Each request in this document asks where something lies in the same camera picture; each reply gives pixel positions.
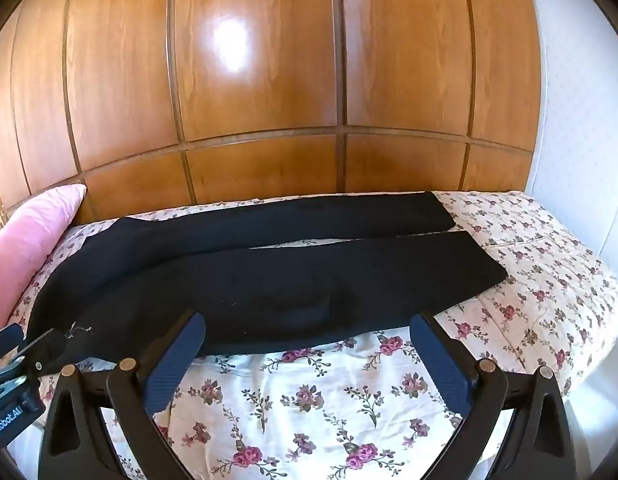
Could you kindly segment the black pants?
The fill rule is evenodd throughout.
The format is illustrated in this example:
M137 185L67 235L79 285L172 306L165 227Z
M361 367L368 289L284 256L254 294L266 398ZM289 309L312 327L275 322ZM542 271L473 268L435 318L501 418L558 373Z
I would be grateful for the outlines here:
M283 352L407 326L505 278L429 192L124 217L52 272L27 336L65 333L60 364L116 362L193 310L202 354Z

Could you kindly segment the pink pillow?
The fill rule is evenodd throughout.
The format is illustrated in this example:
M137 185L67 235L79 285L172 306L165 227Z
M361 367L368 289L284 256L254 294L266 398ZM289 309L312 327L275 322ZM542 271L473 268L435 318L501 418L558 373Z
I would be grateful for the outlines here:
M51 188L22 204L0 231L0 329L66 231L86 194L86 186Z

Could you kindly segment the floral bedspread bed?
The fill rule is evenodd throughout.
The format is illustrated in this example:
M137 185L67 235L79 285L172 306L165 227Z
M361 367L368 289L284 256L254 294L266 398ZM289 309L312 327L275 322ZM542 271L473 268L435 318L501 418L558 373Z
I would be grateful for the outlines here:
M438 315L478 358L577 389L618 339L618 278L519 193L443 192L456 226L507 270ZM193 363L155 416L197 479L407 479L460 424L404 328L263 356Z

